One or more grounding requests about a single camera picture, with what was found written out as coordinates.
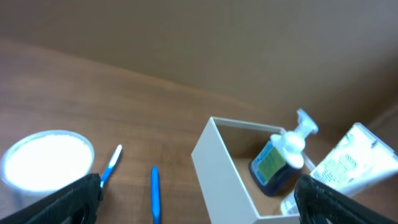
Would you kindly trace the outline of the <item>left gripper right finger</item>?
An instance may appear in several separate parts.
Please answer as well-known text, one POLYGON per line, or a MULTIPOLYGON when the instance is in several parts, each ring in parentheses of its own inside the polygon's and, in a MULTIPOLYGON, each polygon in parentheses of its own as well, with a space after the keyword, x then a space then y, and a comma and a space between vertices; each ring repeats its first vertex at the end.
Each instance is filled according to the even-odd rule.
POLYGON ((298 179, 294 198, 300 224, 397 224, 309 175, 298 179))

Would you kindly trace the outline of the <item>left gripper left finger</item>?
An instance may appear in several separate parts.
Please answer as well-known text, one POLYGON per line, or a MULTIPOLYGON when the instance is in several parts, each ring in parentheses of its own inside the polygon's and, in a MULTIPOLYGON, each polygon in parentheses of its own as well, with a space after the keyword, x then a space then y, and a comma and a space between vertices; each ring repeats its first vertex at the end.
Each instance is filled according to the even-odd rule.
POLYGON ((103 201, 99 174, 87 174, 66 187, 1 220, 1 224, 94 224, 103 201))

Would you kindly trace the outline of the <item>dark blue pump bottle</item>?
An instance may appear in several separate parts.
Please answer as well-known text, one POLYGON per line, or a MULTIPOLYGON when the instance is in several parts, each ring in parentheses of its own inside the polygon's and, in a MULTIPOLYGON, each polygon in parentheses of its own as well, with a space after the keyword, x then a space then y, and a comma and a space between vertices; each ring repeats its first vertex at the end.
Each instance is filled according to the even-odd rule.
POLYGON ((318 125, 303 110, 297 110, 298 126, 293 131, 272 134, 260 153, 249 163, 250 175, 262 193, 279 195, 304 165, 305 139, 318 132, 318 125))

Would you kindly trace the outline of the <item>white round jar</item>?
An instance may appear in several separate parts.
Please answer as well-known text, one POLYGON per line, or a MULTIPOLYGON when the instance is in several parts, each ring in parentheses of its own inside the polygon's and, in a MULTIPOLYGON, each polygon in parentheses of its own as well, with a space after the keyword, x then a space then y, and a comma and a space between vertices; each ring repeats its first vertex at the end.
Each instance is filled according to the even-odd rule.
POLYGON ((1 182, 12 204, 24 208, 90 173, 95 150, 73 131, 53 129, 26 136, 1 159, 1 182))

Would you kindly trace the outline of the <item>white squeeze tube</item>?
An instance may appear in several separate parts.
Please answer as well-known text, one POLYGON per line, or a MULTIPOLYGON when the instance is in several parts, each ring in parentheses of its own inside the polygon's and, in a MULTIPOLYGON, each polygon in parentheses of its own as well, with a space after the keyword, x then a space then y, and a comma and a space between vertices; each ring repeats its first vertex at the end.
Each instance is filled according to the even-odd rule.
POLYGON ((395 151, 361 123, 354 123, 319 164, 303 158, 310 177, 347 197, 397 174, 395 151))

